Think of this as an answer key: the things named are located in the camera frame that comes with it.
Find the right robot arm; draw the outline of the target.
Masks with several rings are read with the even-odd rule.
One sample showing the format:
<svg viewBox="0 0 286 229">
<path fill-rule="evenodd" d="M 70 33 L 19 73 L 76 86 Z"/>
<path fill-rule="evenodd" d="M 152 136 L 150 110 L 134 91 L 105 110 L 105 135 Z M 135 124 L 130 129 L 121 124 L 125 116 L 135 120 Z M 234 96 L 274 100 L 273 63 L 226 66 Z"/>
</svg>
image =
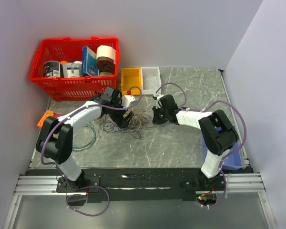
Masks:
<svg viewBox="0 0 286 229">
<path fill-rule="evenodd" d="M 239 140 L 239 135 L 223 110 L 214 112 L 191 111 L 179 108 L 172 95 L 154 94 L 153 124 L 170 122 L 201 131 L 207 148 L 205 161 L 198 172 L 196 183 L 210 190 L 219 177 L 225 157 Z"/>
</svg>

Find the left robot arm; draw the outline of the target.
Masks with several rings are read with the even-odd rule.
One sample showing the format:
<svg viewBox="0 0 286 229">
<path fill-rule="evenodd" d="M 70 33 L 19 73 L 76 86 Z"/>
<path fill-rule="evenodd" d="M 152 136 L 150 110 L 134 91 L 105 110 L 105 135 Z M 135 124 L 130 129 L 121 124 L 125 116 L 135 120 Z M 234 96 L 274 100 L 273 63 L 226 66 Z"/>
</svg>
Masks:
<svg viewBox="0 0 286 229">
<path fill-rule="evenodd" d="M 135 104 L 134 96 L 122 95 L 118 89 L 108 86 L 74 111 L 58 118 L 45 118 L 35 146 L 41 154 L 41 163 L 54 165 L 72 191 L 81 191 L 86 184 L 85 173 L 72 157 L 73 135 L 104 115 L 120 129 L 125 129 L 133 116 L 133 112 L 128 114 L 127 111 Z"/>
</svg>

